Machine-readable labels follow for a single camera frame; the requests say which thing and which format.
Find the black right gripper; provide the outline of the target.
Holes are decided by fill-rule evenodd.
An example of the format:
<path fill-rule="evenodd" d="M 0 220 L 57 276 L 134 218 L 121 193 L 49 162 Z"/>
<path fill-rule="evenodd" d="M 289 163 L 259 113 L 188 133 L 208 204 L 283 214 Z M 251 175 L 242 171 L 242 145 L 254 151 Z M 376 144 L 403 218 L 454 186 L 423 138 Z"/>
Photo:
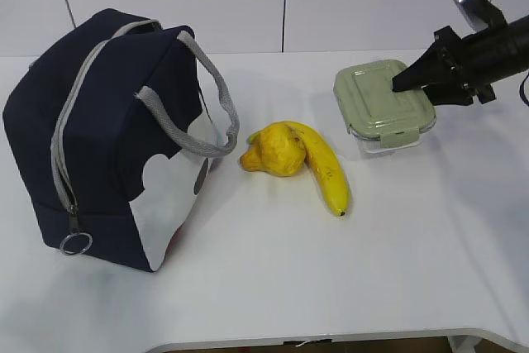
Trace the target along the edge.
<path fill-rule="evenodd" d="M 422 89 L 433 106 L 469 106 L 496 99 L 485 83 L 464 40 L 450 26 L 434 33 L 434 43 L 413 64 L 392 79 L 392 90 L 401 93 Z"/>

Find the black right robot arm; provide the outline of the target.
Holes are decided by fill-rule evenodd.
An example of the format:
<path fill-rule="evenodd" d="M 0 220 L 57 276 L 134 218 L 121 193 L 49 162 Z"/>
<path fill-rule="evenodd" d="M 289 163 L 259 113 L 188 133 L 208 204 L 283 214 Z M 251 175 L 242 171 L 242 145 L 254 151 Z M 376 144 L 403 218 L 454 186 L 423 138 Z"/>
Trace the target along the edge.
<path fill-rule="evenodd" d="M 496 99 L 493 83 L 528 70 L 528 17 L 459 37 L 434 33 L 421 57 L 392 79 L 395 93 L 422 90 L 432 105 L 469 106 Z"/>

